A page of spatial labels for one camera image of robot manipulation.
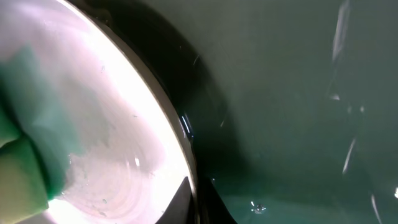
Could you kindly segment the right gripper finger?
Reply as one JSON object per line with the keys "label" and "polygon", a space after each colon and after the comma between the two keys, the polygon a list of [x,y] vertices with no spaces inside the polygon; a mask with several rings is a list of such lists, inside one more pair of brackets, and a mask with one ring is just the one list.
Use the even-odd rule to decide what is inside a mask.
{"label": "right gripper finger", "polygon": [[169,206],[156,224],[195,224],[195,206],[188,177],[183,179]]}

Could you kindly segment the green yellow scrub sponge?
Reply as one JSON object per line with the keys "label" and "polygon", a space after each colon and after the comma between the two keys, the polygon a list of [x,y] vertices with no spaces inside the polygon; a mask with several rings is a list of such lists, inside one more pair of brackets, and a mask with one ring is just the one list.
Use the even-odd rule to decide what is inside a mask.
{"label": "green yellow scrub sponge", "polygon": [[29,140],[1,110],[1,223],[17,223],[48,208],[47,191]]}

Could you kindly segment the white plate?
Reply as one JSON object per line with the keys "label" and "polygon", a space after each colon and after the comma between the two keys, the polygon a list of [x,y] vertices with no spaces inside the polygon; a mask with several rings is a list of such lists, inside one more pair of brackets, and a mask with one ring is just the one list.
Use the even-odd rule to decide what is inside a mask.
{"label": "white plate", "polygon": [[156,223],[190,143],[149,68],[67,1],[1,2],[1,110],[29,140],[48,208],[17,223]]}

